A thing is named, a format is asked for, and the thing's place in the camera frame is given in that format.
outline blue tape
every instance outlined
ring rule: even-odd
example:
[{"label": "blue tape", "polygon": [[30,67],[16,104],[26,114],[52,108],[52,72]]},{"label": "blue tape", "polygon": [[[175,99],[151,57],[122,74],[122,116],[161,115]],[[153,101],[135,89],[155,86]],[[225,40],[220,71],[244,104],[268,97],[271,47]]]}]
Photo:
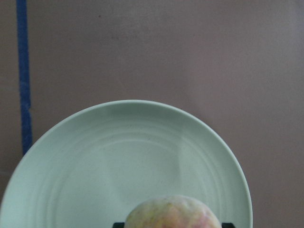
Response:
[{"label": "blue tape", "polygon": [[29,46],[27,25],[27,2],[16,0],[18,55],[19,55],[19,92],[21,107],[22,150],[25,154],[32,146],[32,125],[30,115],[30,84],[29,84]]}]

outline light green plate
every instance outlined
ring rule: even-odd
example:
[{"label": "light green plate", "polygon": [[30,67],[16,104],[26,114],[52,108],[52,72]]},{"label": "light green plate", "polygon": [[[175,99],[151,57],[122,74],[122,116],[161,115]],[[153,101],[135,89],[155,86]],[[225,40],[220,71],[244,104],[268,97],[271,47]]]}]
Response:
[{"label": "light green plate", "polygon": [[171,194],[252,227],[242,169],[210,127],[166,104],[110,102],[70,116],[32,146],[7,187],[0,228],[111,228],[138,203]]}]

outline plate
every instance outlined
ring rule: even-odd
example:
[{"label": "plate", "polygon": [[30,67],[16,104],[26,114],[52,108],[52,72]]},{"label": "plate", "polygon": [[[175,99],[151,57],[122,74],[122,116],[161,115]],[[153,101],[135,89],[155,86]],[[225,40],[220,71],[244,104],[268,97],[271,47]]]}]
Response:
[{"label": "plate", "polygon": [[245,176],[210,127],[166,104],[114,101],[68,117],[31,147],[7,186],[0,228],[111,228],[138,203],[172,194],[252,227]]}]

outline mango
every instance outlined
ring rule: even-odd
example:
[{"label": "mango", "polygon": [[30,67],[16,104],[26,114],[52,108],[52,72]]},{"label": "mango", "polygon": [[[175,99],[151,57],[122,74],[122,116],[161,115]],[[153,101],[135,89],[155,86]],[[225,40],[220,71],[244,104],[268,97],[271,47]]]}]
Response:
[{"label": "mango", "polygon": [[201,201],[182,195],[149,199],[127,216],[124,228],[221,228]]}]

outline brown surface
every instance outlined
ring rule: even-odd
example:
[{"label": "brown surface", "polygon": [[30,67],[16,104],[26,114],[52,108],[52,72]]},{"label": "brown surface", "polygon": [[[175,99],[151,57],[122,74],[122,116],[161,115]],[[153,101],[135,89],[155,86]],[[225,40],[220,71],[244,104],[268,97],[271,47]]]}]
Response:
[{"label": "brown surface", "polygon": [[29,1],[28,10],[34,140],[103,102],[174,105],[236,155],[255,227],[300,227],[303,1]]},{"label": "brown surface", "polygon": [[0,201],[22,157],[15,1],[0,1]]}]

